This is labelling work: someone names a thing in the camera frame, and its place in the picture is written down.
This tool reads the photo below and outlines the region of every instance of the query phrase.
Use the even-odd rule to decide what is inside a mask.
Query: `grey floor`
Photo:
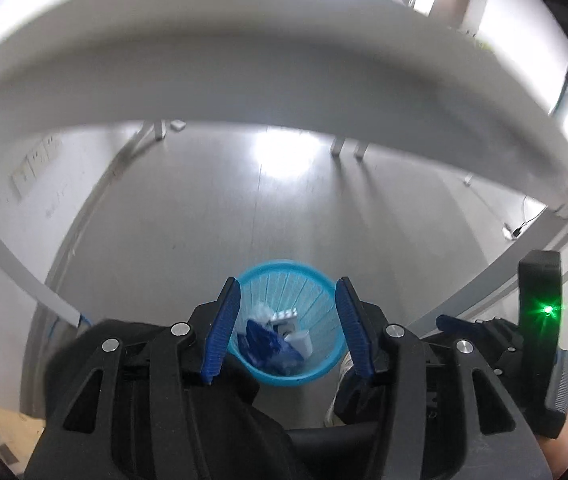
[[[328,137],[286,153],[272,134],[189,124],[144,139],[92,211],[61,296],[93,321],[168,325],[216,298],[226,277],[290,258],[350,276],[363,300],[408,323],[505,247],[496,219],[468,223],[460,203],[472,199],[460,200],[468,191],[455,174],[374,147],[363,162],[348,144],[335,159]],[[320,426],[336,372],[302,388],[264,387],[257,406],[286,428]]]

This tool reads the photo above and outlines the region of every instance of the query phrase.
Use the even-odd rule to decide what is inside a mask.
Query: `trash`
[[[308,359],[313,353],[313,343],[311,342],[311,335],[308,330],[291,332],[284,337],[284,341],[290,343],[304,359]]]
[[[270,317],[270,325],[273,330],[281,336],[286,336],[292,332],[299,330],[297,321],[297,309],[289,308],[288,310],[280,310]]]
[[[258,322],[260,325],[266,326],[271,321],[273,316],[275,316],[273,309],[263,301],[258,301],[257,303],[255,303],[249,319]]]
[[[238,281],[241,307],[228,349],[257,380],[275,386],[298,386],[326,375],[337,364],[346,351],[346,340],[335,308],[334,280],[307,265],[278,260],[246,270]],[[280,326],[280,320],[272,317],[267,323],[284,338],[291,332],[310,330],[313,354],[290,376],[269,374],[245,358],[246,348],[240,352],[238,334],[246,334],[246,321],[251,317],[263,320],[261,316],[251,316],[258,306],[259,310],[264,307],[260,302],[276,312],[297,313],[286,326]]]
[[[246,322],[246,334],[237,335],[241,355],[254,367],[270,374],[288,376],[304,363],[302,355],[267,326],[253,319]]]

